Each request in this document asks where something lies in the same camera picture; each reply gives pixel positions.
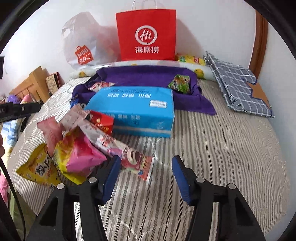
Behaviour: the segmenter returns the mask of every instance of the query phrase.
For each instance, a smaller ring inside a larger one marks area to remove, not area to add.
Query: wooden headboard
[[[49,99],[49,90],[45,82],[46,75],[39,66],[29,77],[21,82],[9,94],[16,95],[23,99],[30,94],[36,101],[42,100],[44,103]]]

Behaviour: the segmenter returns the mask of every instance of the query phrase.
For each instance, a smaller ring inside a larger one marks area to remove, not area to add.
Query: lotso bear illustration
[[[141,164],[145,156],[133,148],[126,147],[123,151],[121,163],[125,168],[132,168],[137,171],[141,169]]]

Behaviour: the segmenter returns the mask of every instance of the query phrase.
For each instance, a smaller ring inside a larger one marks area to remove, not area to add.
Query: gray checkered fabric
[[[252,88],[246,82],[255,84],[257,79],[249,69],[221,61],[207,51],[206,54],[204,59],[211,67],[230,109],[274,118],[271,108],[264,101],[252,97]]]

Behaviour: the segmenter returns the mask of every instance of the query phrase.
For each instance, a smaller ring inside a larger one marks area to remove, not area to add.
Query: blue tissue box
[[[112,116],[114,133],[136,136],[171,137],[175,118],[172,90],[162,87],[103,88],[84,109]]]

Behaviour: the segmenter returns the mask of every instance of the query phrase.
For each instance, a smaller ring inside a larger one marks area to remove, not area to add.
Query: white circular logo
[[[139,44],[150,45],[156,41],[157,32],[155,28],[149,25],[144,25],[137,29],[135,37]]]

